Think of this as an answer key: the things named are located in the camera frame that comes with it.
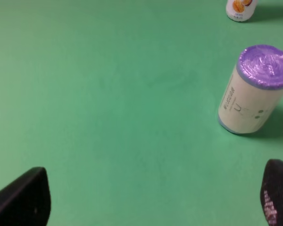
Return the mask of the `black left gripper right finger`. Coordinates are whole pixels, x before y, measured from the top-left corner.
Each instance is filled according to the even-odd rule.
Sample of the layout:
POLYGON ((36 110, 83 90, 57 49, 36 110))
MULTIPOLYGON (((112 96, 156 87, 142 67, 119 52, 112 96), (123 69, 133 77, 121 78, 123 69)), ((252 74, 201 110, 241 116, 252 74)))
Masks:
POLYGON ((267 161, 261 189, 260 202, 270 226, 283 226, 283 161, 267 161))

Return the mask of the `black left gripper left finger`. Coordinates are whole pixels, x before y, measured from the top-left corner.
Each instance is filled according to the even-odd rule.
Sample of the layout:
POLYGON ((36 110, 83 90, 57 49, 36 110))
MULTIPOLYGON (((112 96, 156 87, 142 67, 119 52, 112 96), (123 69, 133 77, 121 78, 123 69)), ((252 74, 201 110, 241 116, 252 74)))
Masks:
POLYGON ((33 167, 0 190, 0 226, 45 226, 51 195, 47 171, 33 167))

